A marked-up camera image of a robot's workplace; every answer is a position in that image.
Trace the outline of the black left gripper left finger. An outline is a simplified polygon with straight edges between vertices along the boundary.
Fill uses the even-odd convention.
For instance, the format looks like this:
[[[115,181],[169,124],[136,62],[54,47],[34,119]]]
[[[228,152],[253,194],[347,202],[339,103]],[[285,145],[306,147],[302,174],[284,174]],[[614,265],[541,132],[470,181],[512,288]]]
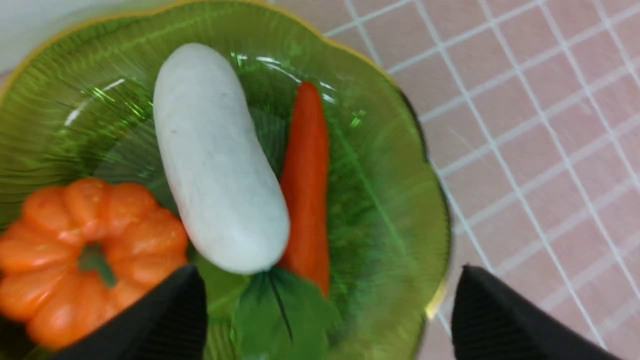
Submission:
[[[205,283],[188,264],[53,359],[201,360],[207,328]]]

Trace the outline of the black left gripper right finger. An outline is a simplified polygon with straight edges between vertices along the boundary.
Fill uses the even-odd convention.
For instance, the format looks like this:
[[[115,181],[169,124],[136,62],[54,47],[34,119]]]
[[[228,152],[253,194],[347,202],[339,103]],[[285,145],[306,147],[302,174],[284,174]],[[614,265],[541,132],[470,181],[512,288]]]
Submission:
[[[485,268],[464,265],[451,317],[457,360],[614,360]]]

